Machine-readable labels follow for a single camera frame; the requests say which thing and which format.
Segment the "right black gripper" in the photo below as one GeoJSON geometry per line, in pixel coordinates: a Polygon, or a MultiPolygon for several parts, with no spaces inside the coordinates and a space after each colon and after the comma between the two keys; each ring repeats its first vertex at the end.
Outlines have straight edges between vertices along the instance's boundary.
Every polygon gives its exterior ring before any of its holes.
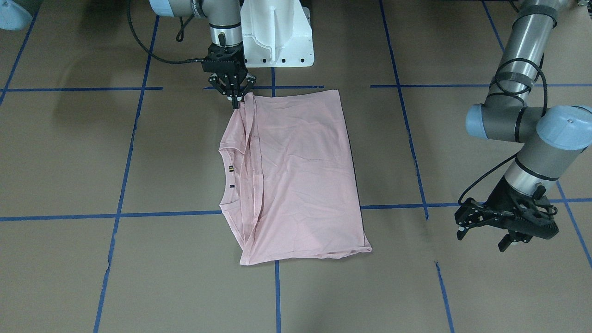
{"type": "Polygon", "coordinates": [[[247,71],[243,43],[233,46],[210,44],[202,68],[211,73],[209,83],[231,102],[233,110],[239,109],[240,101],[257,82],[256,76],[247,71]]]}

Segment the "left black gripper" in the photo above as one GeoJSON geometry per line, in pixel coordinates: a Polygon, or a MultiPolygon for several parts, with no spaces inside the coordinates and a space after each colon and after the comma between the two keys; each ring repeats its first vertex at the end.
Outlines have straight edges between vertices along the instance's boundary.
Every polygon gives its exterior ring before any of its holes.
{"type": "Polygon", "coordinates": [[[545,196],[542,183],[535,184],[531,195],[513,188],[506,179],[501,179],[484,204],[468,198],[454,214],[458,227],[457,240],[463,240],[469,229],[495,226],[509,230],[498,243],[501,253],[510,245],[528,243],[532,237],[549,240],[558,234],[554,220],[557,208],[545,196]]]}

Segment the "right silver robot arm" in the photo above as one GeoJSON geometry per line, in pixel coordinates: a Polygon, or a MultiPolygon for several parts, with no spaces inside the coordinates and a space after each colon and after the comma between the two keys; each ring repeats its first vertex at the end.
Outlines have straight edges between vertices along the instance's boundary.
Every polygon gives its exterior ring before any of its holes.
{"type": "Polygon", "coordinates": [[[186,26],[193,19],[207,20],[211,44],[203,58],[174,61],[155,55],[139,39],[132,21],[132,2],[127,0],[125,16],[136,43],[151,58],[162,63],[200,63],[203,71],[210,74],[210,85],[231,102],[234,110],[239,109],[241,101],[257,80],[246,68],[239,0],[151,0],[149,3],[152,11],[158,16],[180,18],[177,38],[183,37],[186,26]]]}

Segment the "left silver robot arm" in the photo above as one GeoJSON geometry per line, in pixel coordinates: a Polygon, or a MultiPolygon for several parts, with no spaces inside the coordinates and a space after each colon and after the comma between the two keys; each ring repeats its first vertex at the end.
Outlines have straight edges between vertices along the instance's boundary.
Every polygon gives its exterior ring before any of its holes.
{"type": "Polygon", "coordinates": [[[542,72],[545,47],[562,11],[572,0],[521,0],[501,61],[482,104],[472,105],[465,126],[469,135],[523,146],[505,160],[509,168],[484,203],[463,192],[454,214],[456,236],[492,226],[506,231],[498,248],[550,240],[558,233],[557,208],[546,194],[591,145],[591,108],[548,105],[542,72]]]}

